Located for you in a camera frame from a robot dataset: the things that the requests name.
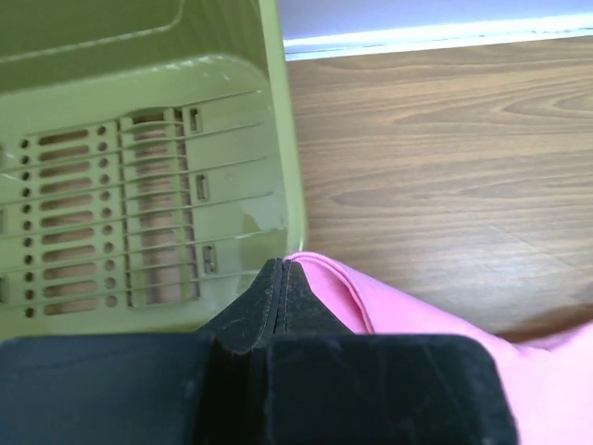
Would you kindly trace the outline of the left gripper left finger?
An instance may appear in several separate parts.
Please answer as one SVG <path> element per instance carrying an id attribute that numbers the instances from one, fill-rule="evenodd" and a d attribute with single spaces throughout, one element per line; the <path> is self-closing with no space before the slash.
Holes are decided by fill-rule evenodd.
<path id="1" fill-rule="evenodd" d="M 5 444 L 259 444 L 283 264 L 202 328 L 1 345 Z"/>

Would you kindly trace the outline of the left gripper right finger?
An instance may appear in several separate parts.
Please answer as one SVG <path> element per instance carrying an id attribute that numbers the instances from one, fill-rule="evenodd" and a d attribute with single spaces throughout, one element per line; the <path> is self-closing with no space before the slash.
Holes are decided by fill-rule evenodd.
<path id="1" fill-rule="evenodd" d="M 254 352 L 260 444 L 514 444 L 496 365 L 457 335 L 356 335 L 289 261 L 269 343 Z"/>

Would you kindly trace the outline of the pink t shirt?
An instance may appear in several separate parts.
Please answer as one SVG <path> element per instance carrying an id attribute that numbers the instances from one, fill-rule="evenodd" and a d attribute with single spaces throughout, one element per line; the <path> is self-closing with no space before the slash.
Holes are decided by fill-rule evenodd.
<path id="1" fill-rule="evenodd" d="M 315 296 L 356 334 L 469 337 L 494 359 L 522 444 L 592 441 L 592 324 L 511 343 L 345 264 L 298 252 Z"/>

